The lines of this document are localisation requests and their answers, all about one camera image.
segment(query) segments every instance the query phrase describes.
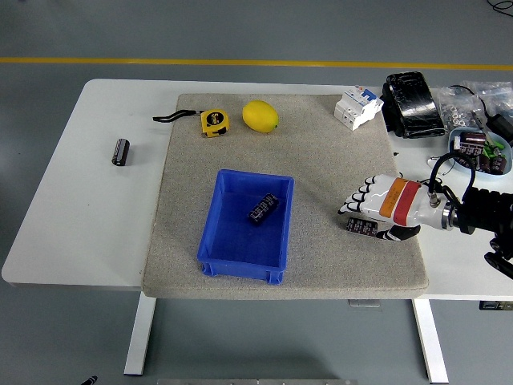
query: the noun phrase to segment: electronic components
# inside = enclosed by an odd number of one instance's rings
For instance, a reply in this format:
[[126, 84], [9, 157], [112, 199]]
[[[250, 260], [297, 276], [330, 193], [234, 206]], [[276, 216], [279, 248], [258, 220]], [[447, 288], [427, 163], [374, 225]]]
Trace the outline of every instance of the electronic components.
[[124, 166], [127, 163], [128, 149], [130, 142], [126, 139], [118, 139], [115, 145], [114, 155], [112, 156], [112, 164], [116, 166]]
[[273, 194], [265, 194], [265, 197], [248, 214], [248, 218], [255, 225], [262, 223], [276, 208], [279, 200]]
[[378, 233], [378, 223], [351, 217], [347, 221], [346, 229], [351, 233], [376, 237], [376, 234]]
[[[464, 129], [454, 130], [451, 134], [453, 135], [451, 135], [450, 150], [469, 156], [477, 171], [492, 175], [503, 175], [506, 172], [507, 158], [503, 152], [507, 144], [494, 140], [497, 138], [495, 134]], [[463, 167], [471, 167], [464, 159], [456, 161]]]
[[470, 111], [462, 111], [454, 105], [441, 105], [442, 119], [446, 124], [447, 131], [452, 131], [460, 127], [477, 127], [477, 124]]
[[342, 99], [335, 106], [335, 117], [354, 131], [373, 119], [381, 111], [382, 106], [383, 102], [371, 91], [354, 86], [344, 92]]

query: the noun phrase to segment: cable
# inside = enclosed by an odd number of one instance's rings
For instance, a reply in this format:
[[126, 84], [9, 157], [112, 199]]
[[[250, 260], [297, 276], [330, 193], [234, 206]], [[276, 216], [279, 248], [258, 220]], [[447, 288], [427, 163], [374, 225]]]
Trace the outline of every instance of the cable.
[[[467, 91], [469, 91], [472, 95], [475, 95], [475, 93], [469, 88], [469, 87], [465, 87], [465, 86], [460, 86], [459, 84], [454, 84], [450, 87], [459, 87], [459, 88], [463, 88]], [[481, 104], [483, 105], [483, 110], [484, 110], [484, 115], [486, 116], [487, 119], [490, 119], [491, 116], [490, 114], [488, 114], [488, 111], [487, 111], [487, 105], [484, 103], [484, 101], [479, 97], [479, 95], [477, 95], [479, 101], [481, 102]]]
[[196, 111], [196, 110], [179, 110], [177, 112], [172, 113], [169, 116], [154, 116], [153, 120], [155, 122], [160, 122], [160, 123], [171, 123], [183, 116], [199, 115], [202, 112], [203, 111]]
[[509, 10], [513, 7], [512, 1], [505, 1], [505, 2], [497, 2], [495, 4], [492, 4], [490, 0], [487, 0], [487, 3], [491, 5], [491, 9], [495, 12], [499, 12], [500, 14], [505, 14], [506, 16], [509, 16], [513, 18], [513, 14], [508, 14], [507, 12], [503, 12], [504, 10]]
[[[440, 168], [440, 166], [442, 166], [442, 164], [446, 160], [453, 159], [453, 158], [463, 159], [471, 166], [471, 180], [469, 181], [468, 186], [465, 189], [465, 193], [463, 194], [463, 199], [465, 198], [466, 194], [468, 193], [468, 191], [471, 189], [472, 185], [474, 184], [475, 165], [474, 165], [474, 161], [469, 156], [467, 156], [465, 154], [459, 154], [457, 152], [449, 152], [445, 155], [440, 156], [440, 159], [438, 159], [437, 162], [434, 164], [433, 171], [431, 172], [431, 176], [430, 176], [430, 183], [428, 184], [428, 189], [427, 189], [429, 194], [434, 194], [434, 187], [435, 187], [436, 176], [438, 174], [438, 169]], [[442, 192], [446, 196], [447, 200], [450, 203], [452, 203], [454, 207], [456, 207], [456, 208], [461, 207], [461, 205], [462, 205], [461, 202], [459, 201], [459, 199], [456, 197], [456, 195], [452, 192], [452, 190], [449, 187], [443, 186]]]

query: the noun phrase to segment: black bag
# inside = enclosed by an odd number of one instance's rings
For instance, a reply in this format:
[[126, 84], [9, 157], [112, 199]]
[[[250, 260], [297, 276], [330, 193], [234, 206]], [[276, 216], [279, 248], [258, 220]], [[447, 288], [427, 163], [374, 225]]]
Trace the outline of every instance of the black bag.
[[388, 132], [411, 139], [446, 134], [430, 89], [420, 72], [388, 76], [381, 100]]

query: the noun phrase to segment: black cable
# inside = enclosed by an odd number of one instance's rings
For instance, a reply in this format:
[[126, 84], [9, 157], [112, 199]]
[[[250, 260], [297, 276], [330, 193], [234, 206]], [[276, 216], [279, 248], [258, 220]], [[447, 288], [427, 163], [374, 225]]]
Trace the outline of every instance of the black cable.
[[513, 14], [508, 14], [507, 12], [503, 12], [504, 10], [509, 10], [513, 7], [513, 2], [511, 1], [505, 1], [505, 2], [497, 2], [495, 4], [492, 4], [490, 0], [487, 0], [487, 3], [491, 5], [491, 9], [495, 12], [499, 12], [500, 14], [505, 14], [506, 16], [509, 16], [513, 18]]
[[196, 110], [179, 110], [177, 112], [172, 113], [169, 116], [154, 116], [153, 120], [155, 122], [159, 122], [159, 123], [171, 123], [181, 117], [198, 115], [202, 112], [203, 111], [196, 111]]
[[[474, 165], [474, 161], [468, 155], [460, 154], [457, 152], [449, 152], [445, 155], [440, 156], [440, 159], [438, 159], [437, 162], [434, 164], [433, 171], [431, 172], [430, 183], [428, 184], [427, 191], [429, 194], [432, 194], [435, 192], [434, 187], [435, 187], [436, 176], [438, 174], [438, 169], [440, 168], [440, 166], [442, 166], [442, 164], [446, 160], [453, 159], [453, 158], [463, 159], [471, 166], [471, 180], [469, 181], [468, 186], [465, 189], [465, 193], [463, 194], [463, 200], [464, 200], [466, 194], [468, 193], [468, 191], [471, 189], [472, 185], [474, 184], [475, 165]], [[458, 198], [456, 197], [456, 195], [452, 192], [452, 190], [450, 188], [448, 188], [447, 186], [443, 186], [442, 191], [450, 203], [452, 203], [456, 208], [461, 207], [461, 203], [459, 202]]]
[[[463, 88], [467, 91], [469, 91], [472, 95], [475, 95], [475, 93], [469, 88], [469, 87], [465, 87], [465, 86], [460, 86], [459, 84], [453, 84], [452, 86], [450, 87], [459, 87], [459, 88]], [[486, 116], [487, 119], [490, 119], [491, 116], [490, 114], [488, 114], [488, 111], [487, 111], [487, 105], [484, 103], [484, 101], [479, 97], [479, 95], [477, 95], [479, 101], [481, 102], [481, 104], [483, 105], [483, 110], [484, 110], [484, 115]]]
[[[424, 180], [417, 180], [417, 183], [424, 184], [425, 186], [428, 186], [430, 183], [430, 179], [424, 179]], [[434, 182], [434, 192], [435, 193], [443, 193], [442, 190], [442, 179], [436, 178], [436, 181]]]

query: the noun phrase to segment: white circuit breaker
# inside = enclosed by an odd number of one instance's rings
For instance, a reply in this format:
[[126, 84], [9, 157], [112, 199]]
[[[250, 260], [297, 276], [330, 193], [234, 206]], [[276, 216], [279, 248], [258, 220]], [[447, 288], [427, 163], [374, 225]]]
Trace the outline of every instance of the white circuit breaker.
[[354, 86], [344, 92], [335, 106], [335, 117], [354, 131], [373, 119], [382, 107], [383, 101], [374, 93], [364, 87]]

